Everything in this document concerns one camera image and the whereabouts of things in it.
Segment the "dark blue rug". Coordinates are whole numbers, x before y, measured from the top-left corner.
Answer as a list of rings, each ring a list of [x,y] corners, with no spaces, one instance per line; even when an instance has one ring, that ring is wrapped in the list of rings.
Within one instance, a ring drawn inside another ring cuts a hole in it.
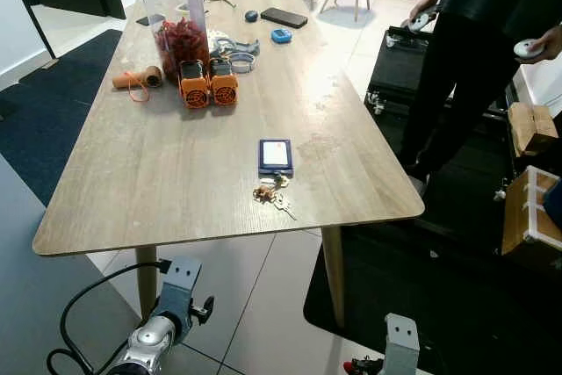
[[[0,90],[0,154],[44,204],[67,166],[121,35],[105,30],[49,69]]]

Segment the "white handheld controller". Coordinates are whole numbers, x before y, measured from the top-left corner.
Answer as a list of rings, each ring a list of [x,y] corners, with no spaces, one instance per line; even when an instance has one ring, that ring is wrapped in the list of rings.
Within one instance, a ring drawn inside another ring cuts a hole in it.
[[[513,53],[521,61],[529,61],[537,58],[544,51],[544,47],[539,45],[537,39],[526,39],[513,46]]]

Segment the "light wooden table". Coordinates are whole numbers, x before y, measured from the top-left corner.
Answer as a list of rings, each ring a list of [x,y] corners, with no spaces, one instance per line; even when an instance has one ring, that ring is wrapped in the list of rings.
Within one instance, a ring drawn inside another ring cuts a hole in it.
[[[305,15],[300,29],[248,11],[269,7]],[[112,87],[124,71],[156,65],[154,37],[128,7],[112,61],[69,154],[32,249],[67,256],[132,249],[141,262],[156,248],[241,235],[320,229],[334,318],[342,324],[341,229],[400,221],[425,210],[396,155],[350,82],[341,58],[326,46],[306,0],[208,3],[207,27],[238,41],[258,40],[252,71],[238,77],[232,106],[185,107],[176,82],[134,102]],[[292,31],[274,43],[270,31]],[[294,174],[284,195],[289,217],[257,202],[258,141],[288,139]]]

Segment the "person in black clothes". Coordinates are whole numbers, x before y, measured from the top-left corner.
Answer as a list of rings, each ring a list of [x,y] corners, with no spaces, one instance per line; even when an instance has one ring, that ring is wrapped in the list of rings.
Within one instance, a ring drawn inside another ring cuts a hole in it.
[[[513,46],[555,25],[562,31],[562,0],[439,0],[438,6],[397,154],[419,195],[525,63]]]

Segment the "key bunch brown fob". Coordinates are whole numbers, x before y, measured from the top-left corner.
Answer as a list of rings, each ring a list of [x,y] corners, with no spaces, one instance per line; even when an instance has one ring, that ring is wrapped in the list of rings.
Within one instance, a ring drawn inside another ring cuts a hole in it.
[[[296,221],[296,215],[292,213],[292,202],[284,195],[284,189],[289,183],[289,176],[282,173],[261,178],[258,181],[258,186],[253,190],[253,196],[257,202],[272,204],[276,209],[285,212]]]

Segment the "grey metal clamp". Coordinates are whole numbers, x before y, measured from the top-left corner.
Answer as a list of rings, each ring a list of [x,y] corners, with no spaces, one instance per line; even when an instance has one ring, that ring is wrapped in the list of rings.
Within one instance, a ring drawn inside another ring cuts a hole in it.
[[[260,54],[260,42],[257,40],[252,43],[238,42],[228,37],[217,37],[213,39],[212,50],[210,55],[212,57],[225,57],[230,54]]]

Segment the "grey handheld controller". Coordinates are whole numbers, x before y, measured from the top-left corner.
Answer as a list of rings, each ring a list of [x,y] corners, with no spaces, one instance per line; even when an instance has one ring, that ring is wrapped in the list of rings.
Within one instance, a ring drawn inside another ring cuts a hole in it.
[[[404,25],[402,25],[402,29],[413,33],[422,32],[430,22],[436,20],[438,13],[437,9],[429,7],[429,9],[418,12],[413,18],[405,22]]]

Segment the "clear jar red lid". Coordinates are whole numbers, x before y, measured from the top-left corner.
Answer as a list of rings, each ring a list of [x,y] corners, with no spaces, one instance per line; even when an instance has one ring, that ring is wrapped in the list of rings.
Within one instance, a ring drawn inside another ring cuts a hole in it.
[[[204,0],[143,0],[161,69],[169,81],[180,78],[182,61],[210,57]]]

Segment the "black floor mat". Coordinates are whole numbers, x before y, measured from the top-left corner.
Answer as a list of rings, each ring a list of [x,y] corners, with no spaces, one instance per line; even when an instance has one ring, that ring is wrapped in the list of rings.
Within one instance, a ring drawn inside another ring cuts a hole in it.
[[[335,322],[321,257],[306,321],[383,351],[385,316],[408,316],[419,367],[435,375],[562,375],[558,280],[499,251],[494,191],[509,171],[501,139],[471,134],[434,175],[421,217],[343,227],[344,322]]]

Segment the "small wooden box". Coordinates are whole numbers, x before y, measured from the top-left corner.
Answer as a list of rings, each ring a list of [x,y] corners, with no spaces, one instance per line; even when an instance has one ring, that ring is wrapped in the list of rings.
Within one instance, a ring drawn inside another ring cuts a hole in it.
[[[558,130],[545,105],[514,102],[508,109],[508,122],[516,157],[550,153],[558,145]]]

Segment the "brown cardboard roll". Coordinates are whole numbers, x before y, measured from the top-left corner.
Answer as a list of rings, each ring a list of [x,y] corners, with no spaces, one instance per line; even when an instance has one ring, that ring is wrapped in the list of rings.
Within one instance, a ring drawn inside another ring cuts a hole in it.
[[[124,71],[112,78],[113,89],[160,89],[164,85],[161,67],[148,66],[136,71]]]

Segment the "black wheeled case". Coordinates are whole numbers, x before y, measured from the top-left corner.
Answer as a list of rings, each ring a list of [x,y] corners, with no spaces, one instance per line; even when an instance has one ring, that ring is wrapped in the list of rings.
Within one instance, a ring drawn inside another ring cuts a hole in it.
[[[430,32],[413,32],[393,25],[383,33],[383,46],[364,95],[373,117],[386,110],[408,114],[422,80],[422,64],[432,39]]]

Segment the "person's right hand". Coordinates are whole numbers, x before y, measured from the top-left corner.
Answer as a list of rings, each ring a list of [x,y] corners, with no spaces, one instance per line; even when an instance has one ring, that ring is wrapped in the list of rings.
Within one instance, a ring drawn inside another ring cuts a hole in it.
[[[439,0],[419,0],[417,5],[410,11],[408,18],[404,21],[405,26],[415,26],[416,22],[426,20],[430,10],[438,5]]]

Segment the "wooden key hook rack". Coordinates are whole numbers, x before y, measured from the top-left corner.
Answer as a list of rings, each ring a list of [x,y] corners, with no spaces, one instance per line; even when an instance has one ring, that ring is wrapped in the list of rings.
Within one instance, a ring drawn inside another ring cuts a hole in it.
[[[544,209],[545,194],[558,182],[557,175],[529,166],[509,184],[503,214],[502,257],[527,268],[561,270],[561,230]]]

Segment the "orange black fan device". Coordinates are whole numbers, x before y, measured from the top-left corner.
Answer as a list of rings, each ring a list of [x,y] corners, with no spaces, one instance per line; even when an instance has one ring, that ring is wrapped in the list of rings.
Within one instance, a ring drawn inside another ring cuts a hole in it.
[[[179,90],[188,109],[204,109],[210,103],[210,81],[202,61],[179,62]]]
[[[237,89],[233,63],[225,58],[210,59],[210,90],[213,102],[222,106],[236,105]]]

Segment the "blue card holder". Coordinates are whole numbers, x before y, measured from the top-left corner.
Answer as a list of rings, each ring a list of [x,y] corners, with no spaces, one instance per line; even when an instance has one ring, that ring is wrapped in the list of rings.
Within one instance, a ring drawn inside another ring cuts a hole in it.
[[[294,174],[292,143],[288,139],[258,141],[258,175]]]

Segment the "person's left hand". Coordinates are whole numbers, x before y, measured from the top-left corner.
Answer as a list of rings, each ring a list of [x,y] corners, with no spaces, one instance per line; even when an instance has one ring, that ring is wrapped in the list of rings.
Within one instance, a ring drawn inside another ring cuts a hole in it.
[[[538,63],[540,61],[554,61],[561,53],[562,35],[561,25],[555,25],[547,30],[541,38],[538,38],[530,45],[530,50],[537,53],[524,61],[525,63]]]

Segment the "black smartphone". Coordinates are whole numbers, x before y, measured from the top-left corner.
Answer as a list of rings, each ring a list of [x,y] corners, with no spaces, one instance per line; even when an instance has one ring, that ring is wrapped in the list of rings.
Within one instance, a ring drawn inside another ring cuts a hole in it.
[[[300,29],[308,22],[308,18],[305,15],[281,10],[277,7],[269,7],[269,9],[263,10],[258,14],[258,17],[261,20],[276,23],[276,25],[293,27],[293,29]]]

